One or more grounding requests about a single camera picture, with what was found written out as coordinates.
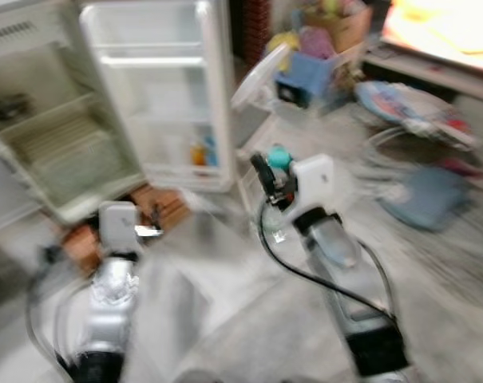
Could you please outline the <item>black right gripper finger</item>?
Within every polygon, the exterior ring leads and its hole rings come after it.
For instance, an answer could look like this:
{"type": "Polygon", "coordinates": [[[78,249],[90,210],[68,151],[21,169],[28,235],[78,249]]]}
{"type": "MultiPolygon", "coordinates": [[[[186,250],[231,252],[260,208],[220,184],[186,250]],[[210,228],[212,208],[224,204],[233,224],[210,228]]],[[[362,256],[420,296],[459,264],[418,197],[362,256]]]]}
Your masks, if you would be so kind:
{"type": "Polygon", "coordinates": [[[275,192],[276,176],[273,169],[271,169],[271,165],[267,163],[266,157],[260,152],[253,152],[251,154],[251,165],[255,169],[255,174],[263,192],[275,192]]]}

